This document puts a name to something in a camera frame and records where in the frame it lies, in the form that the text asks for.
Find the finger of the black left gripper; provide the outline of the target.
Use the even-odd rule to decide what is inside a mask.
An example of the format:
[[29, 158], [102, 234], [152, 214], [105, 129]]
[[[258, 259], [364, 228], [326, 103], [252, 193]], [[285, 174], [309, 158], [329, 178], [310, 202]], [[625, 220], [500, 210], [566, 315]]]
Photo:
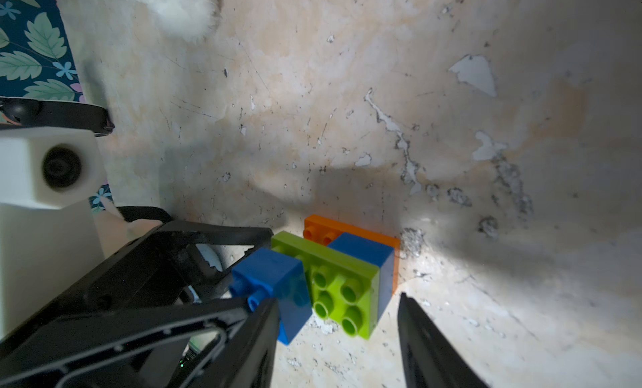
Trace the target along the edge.
[[59, 317], [223, 299], [231, 271], [210, 267], [197, 244], [245, 246], [248, 257], [266, 247], [272, 235], [271, 229], [260, 227], [163, 224], [127, 244], [18, 327], [2, 342], [1, 356]]
[[59, 317], [1, 360], [1, 385], [62, 386], [75, 376], [200, 332], [227, 331], [248, 317], [242, 299]]

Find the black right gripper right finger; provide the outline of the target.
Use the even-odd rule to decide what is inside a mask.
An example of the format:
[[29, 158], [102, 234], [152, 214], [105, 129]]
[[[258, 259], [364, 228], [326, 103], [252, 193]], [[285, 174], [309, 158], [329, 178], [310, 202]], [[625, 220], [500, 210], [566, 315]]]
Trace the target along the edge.
[[401, 294], [397, 314], [401, 359], [408, 387], [485, 387], [421, 306]]

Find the green lego brick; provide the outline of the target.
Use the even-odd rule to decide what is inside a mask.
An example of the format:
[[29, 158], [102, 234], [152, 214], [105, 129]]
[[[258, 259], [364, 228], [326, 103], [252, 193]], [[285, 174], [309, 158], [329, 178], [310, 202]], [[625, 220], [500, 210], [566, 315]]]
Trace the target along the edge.
[[314, 313], [351, 337], [369, 339], [376, 327], [376, 276], [366, 265], [322, 244], [282, 231], [272, 250], [303, 262]]

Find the orange lego brick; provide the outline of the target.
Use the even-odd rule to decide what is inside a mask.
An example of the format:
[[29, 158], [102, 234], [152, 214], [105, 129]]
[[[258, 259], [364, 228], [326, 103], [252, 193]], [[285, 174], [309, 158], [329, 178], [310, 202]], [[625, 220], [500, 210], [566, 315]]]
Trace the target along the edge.
[[362, 229], [319, 215], [304, 219], [304, 238], [382, 267], [391, 277], [391, 293], [399, 284], [401, 241], [384, 234]]

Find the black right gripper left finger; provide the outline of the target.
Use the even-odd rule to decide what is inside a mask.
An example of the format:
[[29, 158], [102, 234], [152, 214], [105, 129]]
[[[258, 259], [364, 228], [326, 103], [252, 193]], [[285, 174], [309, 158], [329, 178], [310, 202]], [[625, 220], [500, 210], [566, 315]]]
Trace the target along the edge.
[[191, 387], [269, 387], [279, 335], [279, 307], [265, 299], [227, 344], [202, 366]]

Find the small blue lego brick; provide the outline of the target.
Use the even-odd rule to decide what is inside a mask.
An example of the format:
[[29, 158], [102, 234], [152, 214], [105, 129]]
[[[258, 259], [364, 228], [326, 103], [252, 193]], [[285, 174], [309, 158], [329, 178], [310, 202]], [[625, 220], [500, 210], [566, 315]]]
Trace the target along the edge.
[[344, 232], [329, 248], [359, 260], [376, 276], [376, 317], [378, 322], [396, 290], [398, 239], [370, 232]]
[[232, 297], [245, 297], [250, 311], [274, 298], [279, 308], [279, 341], [288, 346], [312, 315], [303, 262], [259, 249], [232, 268]]

